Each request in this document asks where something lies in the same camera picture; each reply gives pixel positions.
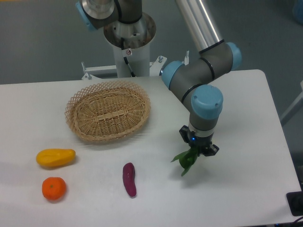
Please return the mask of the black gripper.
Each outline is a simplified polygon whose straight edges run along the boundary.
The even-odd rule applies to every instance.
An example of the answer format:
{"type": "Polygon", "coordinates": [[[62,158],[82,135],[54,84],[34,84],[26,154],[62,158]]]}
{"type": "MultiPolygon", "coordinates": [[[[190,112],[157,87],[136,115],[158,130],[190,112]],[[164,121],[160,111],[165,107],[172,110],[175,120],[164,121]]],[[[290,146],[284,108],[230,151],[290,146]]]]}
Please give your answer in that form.
{"type": "Polygon", "coordinates": [[[203,131],[195,128],[193,125],[183,125],[179,133],[185,143],[200,147],[199,155],[209,157],[216,155],[219,151],[219,147],[212,144],[214,128],[203,131]]]}

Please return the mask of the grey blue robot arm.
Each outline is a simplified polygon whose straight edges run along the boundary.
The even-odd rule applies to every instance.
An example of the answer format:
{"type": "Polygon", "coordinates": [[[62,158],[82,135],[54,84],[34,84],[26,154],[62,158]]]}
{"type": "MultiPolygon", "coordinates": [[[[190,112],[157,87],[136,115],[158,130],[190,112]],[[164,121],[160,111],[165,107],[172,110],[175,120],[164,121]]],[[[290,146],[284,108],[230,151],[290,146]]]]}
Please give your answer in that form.
{"type": "MultiPolygon", "coordinates": [[[[223,95],[211,82],[241,64],[234,43],[224,41],[203,0],[178,0],[176,5],[199,52],[194,63],[173,61],[162,71],[166,87],[190,113],[180,135],[198,155],[213,156],[214,128],[223,108],[223,95]]],[[[151,74],[149,44],[156,26],[140,0],[80,0],[76,8],[89,30],[103,28],[112,45],[120,78],[151,74]]]]}

